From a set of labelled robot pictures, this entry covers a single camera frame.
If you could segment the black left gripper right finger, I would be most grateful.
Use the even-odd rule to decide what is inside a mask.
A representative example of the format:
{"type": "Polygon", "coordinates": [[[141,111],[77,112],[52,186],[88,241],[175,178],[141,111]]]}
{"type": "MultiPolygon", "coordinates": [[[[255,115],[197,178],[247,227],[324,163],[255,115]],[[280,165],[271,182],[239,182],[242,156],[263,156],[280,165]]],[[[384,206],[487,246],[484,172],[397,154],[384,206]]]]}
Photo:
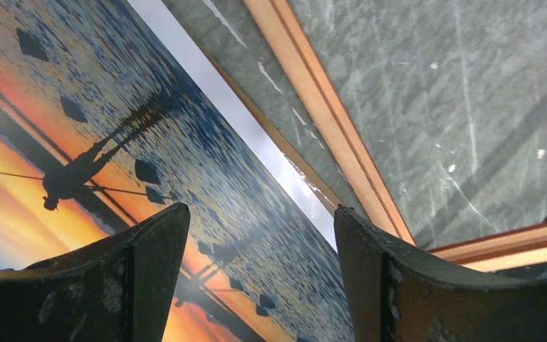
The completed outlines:
{"type": "Polygon", "coordinates": [[[357,341],[547,341],[547,277],[445,261],[343,205],[333,224],[357,341]]]}

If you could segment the wooden picture frame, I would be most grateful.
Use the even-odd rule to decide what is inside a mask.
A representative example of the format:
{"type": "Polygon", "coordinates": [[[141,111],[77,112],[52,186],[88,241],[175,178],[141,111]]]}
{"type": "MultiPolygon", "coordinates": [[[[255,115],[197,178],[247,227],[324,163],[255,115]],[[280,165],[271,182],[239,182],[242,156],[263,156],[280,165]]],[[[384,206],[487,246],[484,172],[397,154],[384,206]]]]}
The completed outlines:
{"type": "MultiPolygon", "coordinates": [[[[287,1],[243,1],[276,60],[375,225],[415,245],[388,186],[287,1]]],[[[447,261],[478,271],[547,262],[547,222],[432,249],[447,261]]]]}

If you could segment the sunset photo print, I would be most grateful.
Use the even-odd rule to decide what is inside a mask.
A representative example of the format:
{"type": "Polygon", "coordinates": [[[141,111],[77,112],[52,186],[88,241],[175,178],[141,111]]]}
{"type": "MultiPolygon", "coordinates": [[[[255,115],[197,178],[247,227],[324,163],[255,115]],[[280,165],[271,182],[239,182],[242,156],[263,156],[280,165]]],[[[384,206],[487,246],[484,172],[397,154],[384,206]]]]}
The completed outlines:
{"type": "Polygon", "coordinates": [[[353,341],[335,250],[145,23],[149,7],[0,1],[0,270],[181,202],[161,341],[353,341]]]}

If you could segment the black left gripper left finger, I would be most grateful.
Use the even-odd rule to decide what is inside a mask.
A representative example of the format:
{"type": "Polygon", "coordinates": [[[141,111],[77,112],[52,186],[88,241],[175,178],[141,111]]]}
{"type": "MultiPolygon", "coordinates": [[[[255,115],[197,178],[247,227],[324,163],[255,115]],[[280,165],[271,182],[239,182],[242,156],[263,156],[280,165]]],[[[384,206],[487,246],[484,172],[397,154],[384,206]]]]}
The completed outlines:
{"type": "Polygon", "coordinates": [[[80,249],[0,270],[0,341],[161,341],[189,223],[178,202],[80,249]]]}

